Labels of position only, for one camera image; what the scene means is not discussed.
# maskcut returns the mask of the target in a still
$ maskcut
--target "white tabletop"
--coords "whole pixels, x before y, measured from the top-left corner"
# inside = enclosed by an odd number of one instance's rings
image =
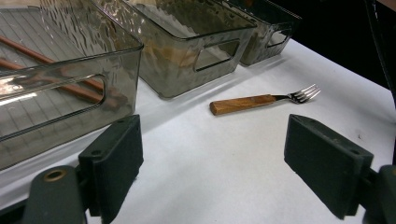
[[[217,117],[208,107],[215,100],[283,94],[314,83],[322,92],[304,105],[285,101]],[[284,162],[289,115],[316,119],[371,151],[376,171],[392,163],[396,136],[388,90],[293,40],[281,55],[238,66],[170,101],[140,80],[135,113],[141,118],[145,161],[113,223],[361,223],[362,207],[355,217],[337,219]],[[73,146],[75,154],[51,166],[75,162],[86,145]],[[0,174],[0,201],[6,194],[9,203],[28,185],[5,186],[6,175]],[[18,184],[23,187],[17,192]],[[100,223],[97,217],[88,221]]]

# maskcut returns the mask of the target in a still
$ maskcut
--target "clear plastic bin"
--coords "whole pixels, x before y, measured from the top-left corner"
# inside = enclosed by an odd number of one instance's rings
[[[145,47],[139,75],[173,98],[235,70],[255,25],[211,0],[92,0]]]
[[[0,8],[0,170],[134,113],[142,43],[84,0]]]
[[[249,66],[280,54],[294,34],[301,18],[266,0],[219,0],[257,24],[241,58]]]

